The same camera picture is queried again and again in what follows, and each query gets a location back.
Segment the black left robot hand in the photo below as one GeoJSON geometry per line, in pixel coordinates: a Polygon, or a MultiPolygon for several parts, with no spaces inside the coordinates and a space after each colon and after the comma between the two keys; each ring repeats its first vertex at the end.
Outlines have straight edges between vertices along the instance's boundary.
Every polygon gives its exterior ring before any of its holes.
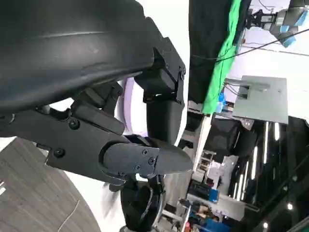
{"type": "Polygon", "coordinates": [[[47,149],[47,164],[121,186],[190,171],[175,146],[186,67],[135,0],[3,0],[0,134],[47,149]],[[120,80],[143,88],[148,136],[114,117],[120,80]]]}

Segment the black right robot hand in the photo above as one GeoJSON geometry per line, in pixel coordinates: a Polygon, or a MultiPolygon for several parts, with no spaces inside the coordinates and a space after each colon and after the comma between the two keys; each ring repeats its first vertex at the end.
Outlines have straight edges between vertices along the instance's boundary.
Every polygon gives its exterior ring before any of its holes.
{"type": "Polygon", "coordinates": [[[165,207],[164,177],[156,175],[146,182],[130,177],[120,190],[126,226],[120,231],[154,232],[165,207]]]}

